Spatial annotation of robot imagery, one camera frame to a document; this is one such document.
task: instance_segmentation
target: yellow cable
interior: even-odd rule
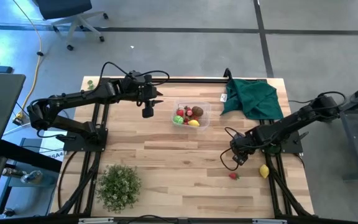
[[[41,36],[40,34],[38,33],[38,30],[37,28],[35,28],[34,24],[32,23],[31,19],[27,16],[27,14],[23,11],[23,9],[18,5],[18,3],[13,0],[16,4],[17,7],[19,7],[19,9],[23,12],[23,14],[26,16],[26,18],[30,21],[32,27],[34,28],[34,30],[36,31],[37,35],[38,35],[38,39],[40,40],[40,50],[39,52],[42,52],[42,41],[41,41]],[[37,61],[37,65],[35,66],[35,73],[34,73],[34,81],[32,82],[32,86],[31,86],[31,90],[30,92],[27,94],[27,96],[25,97],[25,100],[22,104],[22,108],[24,110],[25,108],[25,105],[27,104],[27,101],[29,100],[30,98],[30,95],[32,94],[32,92],[34,91],[34,88],[35,88],[35,84],[37,83],[37,77],[38,77],[38,68],[40,67],[40,62],[41,62],[41,56],[38,55],[38,61]],[[17,118],[21,119],[23,117],[23,110],[20,110],[20,112],[17,114]]]

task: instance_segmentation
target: clear plastic bowl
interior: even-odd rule
[[[185,106],[189,106],[191,108],[194,106],[199,106],[201,109],[203,109],[204,113],[198,119],[198,122],[200,124],[199,127],[185,125],[185,124],[178,124],[173,121],[173,118],[177,115],[177,109],[179,107],[185,107]],[[211,105],[209,103],[197,102],[197,101],[176,100],[175,103],[173,104],[171,121],[172,121],[173,125],[177,126],[177,127],[191,128],[191,129],[204,131],[209,126],[210,116],[211,116]]]

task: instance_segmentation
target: concrete floor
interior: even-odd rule
[[[30,0],[17,2],[36,24],[49,22],[42,20]],[[358,30],[358,0],[260,0],[260,6],[266,29]],[[93,1],[92,11],[101,9],[110,20],[92,18],[97,27],[258,28],[251,0]],[[0,25],[18,24],[28,21],[12,1],[0,0]],[[65,34],[40,32],[45,57],[30,99],[78,91],[83,76],[99,75],[108,60],[125,70],[161,69],[173,76],[220,77],[226,67],[236,77],[267,76],[259,34],[103,32],[106,41],[100,43],[90,32],[75,32],[72,52],[65,48]],[[267,44],[274,77],[284,78],[289,99],[304,101],[323,91],[350,95],[358,90],[358,35],[267,35]],[[0,65],[27,76],[19,102],[30,89],[38,49],[34,31],[0,30]],[[119,72],[108,67],[105,74]],[[290,106],[296,111],[301,105]],[[72,117],[74,110],[68,112]],[[14,127],[8,124],[7,130]],[[358,221],[358,181],[341,179],[357,170],[341,122],[313,123],[302,131],[310,132],[302,143],[316,214]],[[19,144],[23,137],[35,138],[35,131],[24,128],[5,139]],[[48,198],[50,191],[37,194]],[[46,212],[47,200],[42,205],[29,203],[33,202],[17,205],[28,208],[20,215]]]

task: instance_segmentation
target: green cloth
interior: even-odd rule
[[[226,91],[227,100],[222,114],[242,110],[248,119],[283,118],[277,90],[265,82],[231,79],[226,85]]]

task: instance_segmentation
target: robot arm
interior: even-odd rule
[[[326,96],[328,93],[338,93],[344,97],[344,102],[346,101],[346,97],[342,93],[336,91],[322,93],[297,112],[271,125],[259,125],[244,134],[236,131],[236,135],[230,141],[230,147],[234,153],[232,159],[241,166],[248,159],[248,155],[253,154],[257,149],[268,152],[271,147],[285,141],[291,133],[312,122],[329,122],[338,118],[339,107],[344,102],[337,105],[331,96]]]
[[[98,85],[94,90],[78,93],[53,95],[49,98],[34,100],[27,110],[30,115],[31,126],[36,130],[59,128],[81,135],[84,139],[97,141],[99,134],[95,125],[88,121],[80,123],[69,118],[59,116],[61,110],[93,103],[113,104],[121,100],[136,101],[137,106],[145,104],[142,116],[149,118],[154,115],[153,106],[160,100],[152,100],[162,95],[152,84],[151,75],[142,75],[132,71],[123,80],[110,79]]]

